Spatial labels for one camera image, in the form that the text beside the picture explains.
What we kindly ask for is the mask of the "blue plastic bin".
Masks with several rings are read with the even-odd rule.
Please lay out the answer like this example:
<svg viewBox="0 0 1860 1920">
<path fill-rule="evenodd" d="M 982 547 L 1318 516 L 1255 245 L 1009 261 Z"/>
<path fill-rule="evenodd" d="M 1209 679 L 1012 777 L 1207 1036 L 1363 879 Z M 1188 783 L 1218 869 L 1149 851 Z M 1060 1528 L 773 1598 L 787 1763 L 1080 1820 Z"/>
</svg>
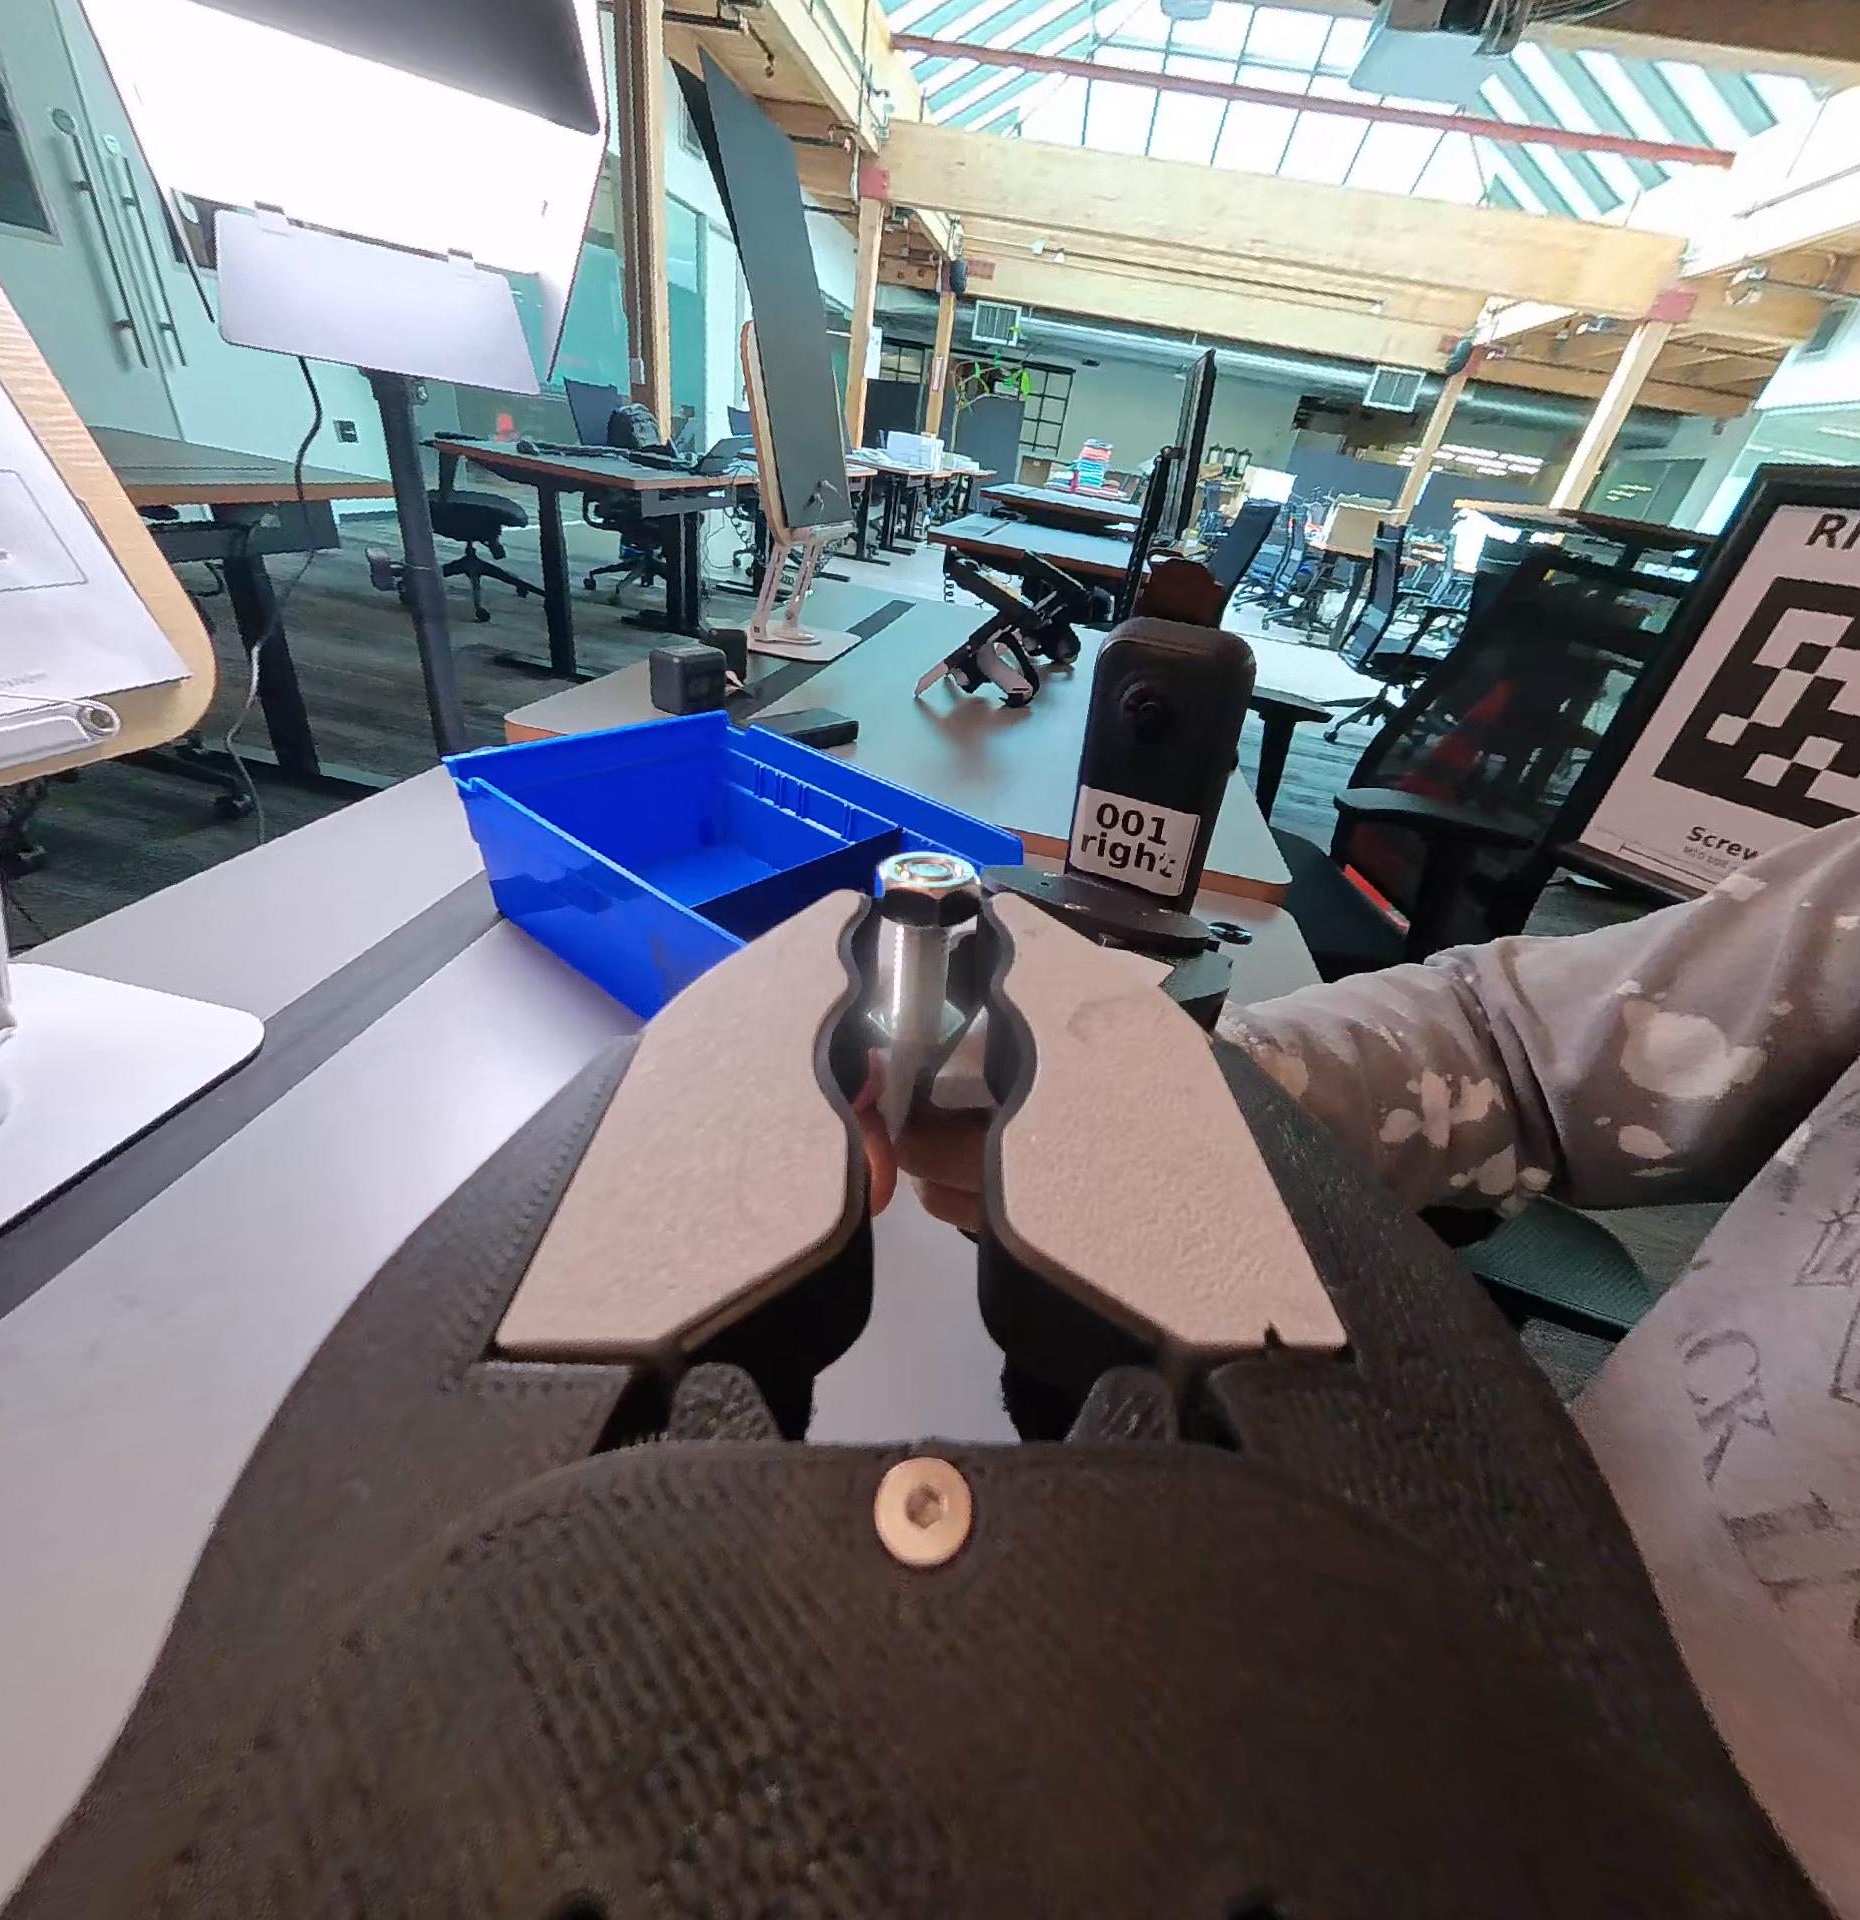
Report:
<svg viewBox="0 0 1860 1920">
<path fill-rule="evenodd" d="M 892 853 L 1024 864 L 1018 833 L 716 711 L 445 767 L 500 915 L 642 1019 Z"/>
</svg>

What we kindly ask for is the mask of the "person's right hand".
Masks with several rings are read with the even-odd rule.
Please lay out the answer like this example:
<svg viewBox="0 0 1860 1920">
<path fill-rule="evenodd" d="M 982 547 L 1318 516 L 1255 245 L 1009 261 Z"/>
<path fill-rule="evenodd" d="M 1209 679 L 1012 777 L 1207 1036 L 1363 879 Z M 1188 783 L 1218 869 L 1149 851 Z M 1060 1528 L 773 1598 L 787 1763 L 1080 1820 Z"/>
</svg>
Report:
<svg viewBox="0 0 1860 1920">
<path fill-rule="evenodd" d="M 925 1211 L 972 1233 L 982 1220 L 983 1145 L 989 1111 L 917 1107 L 892 1132 L 884 1114 L 883 1056 L 872 1055 L 854 1113 L 868 1169 L 868 1211 L 887 1211 L 898 1178 L 909 1178 Z"/>
</svg>

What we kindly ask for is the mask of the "silver hex bolt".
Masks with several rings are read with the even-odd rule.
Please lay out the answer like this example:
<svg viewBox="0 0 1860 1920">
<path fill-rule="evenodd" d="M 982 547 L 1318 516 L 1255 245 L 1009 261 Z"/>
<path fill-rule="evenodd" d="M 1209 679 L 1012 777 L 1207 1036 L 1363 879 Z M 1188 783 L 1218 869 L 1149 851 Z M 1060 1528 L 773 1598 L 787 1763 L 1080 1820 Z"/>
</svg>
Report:
<svg viewBox="0 0 1860 1920">
<path fill-rule="evenodd" d="M 980 876 L 950 851 L 898 851 L 875 867 L 868 1043 L 883 1056 L 877 1114 L 894 1140 L 929 1097 L 970 1022 L 976 994 L 955 987 L 982 905 Z"/>
</svg>

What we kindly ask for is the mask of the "white stand base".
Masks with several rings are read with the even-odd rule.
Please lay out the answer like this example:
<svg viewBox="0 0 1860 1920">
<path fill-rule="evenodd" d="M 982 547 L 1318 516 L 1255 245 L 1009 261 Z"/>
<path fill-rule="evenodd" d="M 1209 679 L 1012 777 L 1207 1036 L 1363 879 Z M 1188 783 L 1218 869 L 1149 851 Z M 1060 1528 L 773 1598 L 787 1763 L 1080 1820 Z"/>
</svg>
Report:
<svg viewBox="0 0 1860 1920">
<path fill-rule="evenodd" d="M 262 1043 L 251 1013 L 12 961 L 0 892 L 0 1233 Z"/>
</svg>

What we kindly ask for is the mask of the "white light panel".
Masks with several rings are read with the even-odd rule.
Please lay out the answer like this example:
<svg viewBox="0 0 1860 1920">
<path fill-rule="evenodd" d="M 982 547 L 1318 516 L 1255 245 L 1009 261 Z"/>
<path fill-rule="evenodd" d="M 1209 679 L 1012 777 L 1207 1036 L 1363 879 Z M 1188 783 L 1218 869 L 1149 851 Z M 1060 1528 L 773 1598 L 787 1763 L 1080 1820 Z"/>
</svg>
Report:
<svg viewBox="0 0 1860 1920">
<path fill-rule="evenodd" d="M 606 153 L 589 2 L 95 2 L 153 176 L 213 211 L 220 336 L 534 394 Z"/>
</svg>

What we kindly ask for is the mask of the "spare hand-held gripper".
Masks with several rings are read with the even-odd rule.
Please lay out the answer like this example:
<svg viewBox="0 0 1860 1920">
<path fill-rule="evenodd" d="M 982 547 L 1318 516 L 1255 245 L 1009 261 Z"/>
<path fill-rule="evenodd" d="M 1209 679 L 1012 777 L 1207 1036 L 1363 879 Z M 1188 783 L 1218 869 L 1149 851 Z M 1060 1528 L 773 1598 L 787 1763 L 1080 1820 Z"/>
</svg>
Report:
<svg viewBox="0 0 1860 1920">
<path fill-rule="evenodd" d="M 917 679 L 915 699 L 949 681 L 958 693 L 992 688 L 1007 708 L 1028 708 L 1044 684 L 1039 667 L 1072 666 L 1081 652 L 1076 624 L 1098 612 L 1098 589 L 1086 589 L 1044 556 L 1028 556 L 1021 590 L 992 582 L 955 547 L 945 548 L 942 572 L 991 615 Z"/>
</svg>

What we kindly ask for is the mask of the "black light stand pole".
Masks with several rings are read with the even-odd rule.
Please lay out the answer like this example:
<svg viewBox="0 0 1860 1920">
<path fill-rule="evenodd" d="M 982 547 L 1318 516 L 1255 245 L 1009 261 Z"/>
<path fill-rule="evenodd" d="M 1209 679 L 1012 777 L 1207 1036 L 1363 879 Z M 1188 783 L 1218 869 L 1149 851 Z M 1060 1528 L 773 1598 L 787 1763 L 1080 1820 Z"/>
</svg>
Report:
<svg viewBox="0 0 1860 1920">
<path fill-rule="evenodd" d="M 397 528 L 405 543 L 405 582 L 425 704 L 437 758 L 469 752 L 455 657 L 448 636 L 448 602 L 437 564 L 428 486 L 421 465 L 412 378 L 362 366 L 383 425 Z"/>
</svg>

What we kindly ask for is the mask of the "black panel on wooden stand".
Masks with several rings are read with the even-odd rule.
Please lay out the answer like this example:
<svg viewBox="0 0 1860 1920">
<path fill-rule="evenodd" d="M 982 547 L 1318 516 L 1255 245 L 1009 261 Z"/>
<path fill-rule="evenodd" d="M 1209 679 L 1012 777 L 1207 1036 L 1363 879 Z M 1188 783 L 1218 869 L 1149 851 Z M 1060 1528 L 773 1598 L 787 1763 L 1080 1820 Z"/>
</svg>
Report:
<svg viewBox="0 0 1860 1920">
<path fill-rule="evenodd" d="M 707 53 L 701 76 L 678 75 L 678 83 L 699 114 L 752 305 L 741 330 L 741 366 L 754 483 L 771 552 L 745 629 L 747 647 L 826 663 L 855 636 L 813 625 L 803 606 L 825 548 L 854 528 L 854 504 L 799 162 L 785 132 Z"/>
</svg>

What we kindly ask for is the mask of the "black mesh office chair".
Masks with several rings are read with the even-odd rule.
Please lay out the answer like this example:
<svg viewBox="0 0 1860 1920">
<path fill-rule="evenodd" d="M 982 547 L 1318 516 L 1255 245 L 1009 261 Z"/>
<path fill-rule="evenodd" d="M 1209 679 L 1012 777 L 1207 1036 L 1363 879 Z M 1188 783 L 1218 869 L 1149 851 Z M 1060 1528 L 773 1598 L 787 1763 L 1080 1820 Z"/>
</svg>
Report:
<svg viewBox="0 0 1860 1920">
<path fill-rule="evenodd" d="M 1462 636 L 1359 753 L 1327 851 L 1283 835 L 1325 979 L 1520 933 L 1545 842 L 1713 541 L 1488 541 Z"/>
</svg>

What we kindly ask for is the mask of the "person's right forearm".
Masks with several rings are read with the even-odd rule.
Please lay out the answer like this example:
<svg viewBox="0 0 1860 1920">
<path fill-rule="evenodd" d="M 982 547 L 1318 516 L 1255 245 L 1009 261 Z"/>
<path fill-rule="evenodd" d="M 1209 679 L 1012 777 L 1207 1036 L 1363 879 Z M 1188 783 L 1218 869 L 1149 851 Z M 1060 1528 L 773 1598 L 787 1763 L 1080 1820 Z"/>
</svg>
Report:
<svg viewBox="0 0 1860 1920">
<path fill-rule="evenodd" d="M 1227 1007 L 1397 1199 L 1773 1201 L 1860 1228 L 1860 815 L 1630 924 Z"/>
</svg>

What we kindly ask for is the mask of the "person's grey printed shirt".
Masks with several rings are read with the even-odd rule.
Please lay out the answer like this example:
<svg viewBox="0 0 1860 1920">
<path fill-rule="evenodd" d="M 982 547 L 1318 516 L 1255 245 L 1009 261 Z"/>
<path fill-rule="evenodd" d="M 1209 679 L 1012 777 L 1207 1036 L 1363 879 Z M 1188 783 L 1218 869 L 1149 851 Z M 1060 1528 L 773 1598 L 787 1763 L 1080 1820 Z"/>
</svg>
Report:
<svg viewBox="0 0 1860 1920">
<path fill-rule="evenodd" d="M 1860 1916 L 1860 1056 L 1573 1415 L 1717 1733 Z"/>
</svg>

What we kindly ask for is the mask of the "black swivel office chair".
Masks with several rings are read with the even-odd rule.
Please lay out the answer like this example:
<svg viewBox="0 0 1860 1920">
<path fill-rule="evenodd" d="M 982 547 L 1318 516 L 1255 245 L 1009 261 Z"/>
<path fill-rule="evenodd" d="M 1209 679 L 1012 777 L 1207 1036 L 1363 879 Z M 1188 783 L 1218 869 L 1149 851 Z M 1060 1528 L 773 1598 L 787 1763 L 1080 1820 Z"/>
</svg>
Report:
<svg viewBox="0 0 1860 1920">
<path fill-rule="evenodd" d="M 467 491 L 457 482 L 461 458 L 437 447 L 437 483 L 428 491 L 428 517 L 434 537 L 457 541 L 461 550 L 440 562 L 447 582 L 469 582 L 470 612 L 476 621 L 490 621 L 482 600 L 482 584 L 498 582 L 522 600 L 541 600 L 543 589 L 505 565 L 509 556 L 505 531 L 529 526 L 529 516 L 509 496 L 492 491 Z"/>
</svg>

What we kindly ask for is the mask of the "framed black-and-white marker sign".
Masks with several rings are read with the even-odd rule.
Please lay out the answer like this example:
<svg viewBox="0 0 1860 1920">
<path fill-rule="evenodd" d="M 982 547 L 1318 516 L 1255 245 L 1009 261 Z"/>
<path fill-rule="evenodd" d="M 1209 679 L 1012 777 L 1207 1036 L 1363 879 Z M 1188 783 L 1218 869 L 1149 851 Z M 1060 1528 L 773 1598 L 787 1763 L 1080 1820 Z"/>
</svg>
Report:
<svg viewBox="0 0 1860 1920">
<path fill-rule="evenodd" d="M 1860 813 L 1860 467 L 1762 465 L 1565 801 L 1548 862 L 1694 897 Z"/>
</svg>

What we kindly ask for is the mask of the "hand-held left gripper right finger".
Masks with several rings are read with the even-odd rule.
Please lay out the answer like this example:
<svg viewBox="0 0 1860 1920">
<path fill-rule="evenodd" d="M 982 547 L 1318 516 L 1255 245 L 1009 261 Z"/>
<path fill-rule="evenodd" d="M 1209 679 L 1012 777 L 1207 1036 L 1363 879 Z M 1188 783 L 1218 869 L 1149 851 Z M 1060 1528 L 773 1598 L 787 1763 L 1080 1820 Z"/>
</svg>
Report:
<svg viewBox="0 0 1860 1920">
<path fill-rule="evenodd" d="M 992 895 L 983 1253 L 1161 1359 L 1348 1334 L 1206 1031 L 1139 965 Z"/>
</svg>

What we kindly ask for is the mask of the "wooden office desk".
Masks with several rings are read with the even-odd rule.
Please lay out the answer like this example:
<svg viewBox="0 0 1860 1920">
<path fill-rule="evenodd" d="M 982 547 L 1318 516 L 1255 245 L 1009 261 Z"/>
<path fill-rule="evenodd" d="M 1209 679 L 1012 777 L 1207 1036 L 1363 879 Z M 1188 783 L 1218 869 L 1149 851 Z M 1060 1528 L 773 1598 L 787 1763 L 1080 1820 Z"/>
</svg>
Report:
<svg viewBox="0 0 1860 1920">
<path fill-rule="evenodd" d="M 548 658 L 502 652 L 505 663 L 543 679 L 583 679 L 576 660 L 573 586 L 560 511 L 562 493 L 609 493 L 625 507 L 633 504 L 644 528 L 662 526 L 666 610 L 642 615 L 636 624 L 690 639 L 705 635 L 701 516 L 724 512 L 733 504 L 745 483 L 741 472 L 654 467 L 603 447 L 524 451 L 517 444 L 470 443 L 454 435 L 434 435 L 428 444 L 450 461 L 469 459 L 534 491 Z"/>
</svg>

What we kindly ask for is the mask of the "wooden board with paper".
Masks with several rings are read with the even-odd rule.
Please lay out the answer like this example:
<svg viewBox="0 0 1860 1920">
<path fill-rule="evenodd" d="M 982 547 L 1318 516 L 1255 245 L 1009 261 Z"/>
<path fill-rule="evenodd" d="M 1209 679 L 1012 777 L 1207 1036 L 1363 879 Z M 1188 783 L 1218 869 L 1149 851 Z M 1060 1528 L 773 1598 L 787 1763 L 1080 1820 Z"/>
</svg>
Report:
<svg viewBox="0 0 1860 1920">
<path fill-rule="evenodd" d="M 196 603 L 0 288 L 0 788 L 166 746 L 216 684 Z"/>
</svg>

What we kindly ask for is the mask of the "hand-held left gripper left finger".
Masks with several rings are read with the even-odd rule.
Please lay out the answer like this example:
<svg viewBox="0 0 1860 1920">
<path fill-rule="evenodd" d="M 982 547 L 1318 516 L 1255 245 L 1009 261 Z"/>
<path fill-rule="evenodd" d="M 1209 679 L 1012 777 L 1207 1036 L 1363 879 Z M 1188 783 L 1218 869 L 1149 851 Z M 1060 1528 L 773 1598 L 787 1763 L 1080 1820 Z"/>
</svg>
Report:
<svg viewBox="0 0 1860 1920">
<path fill-rule="evenodd" d="M 496 1348 L 680 1369 L 823 1369 L 872 1303 L 868 1169 L 830 1043 L 855 1007 L 860 893 L 830 893 L 644 1029 Z"/>
</svg>

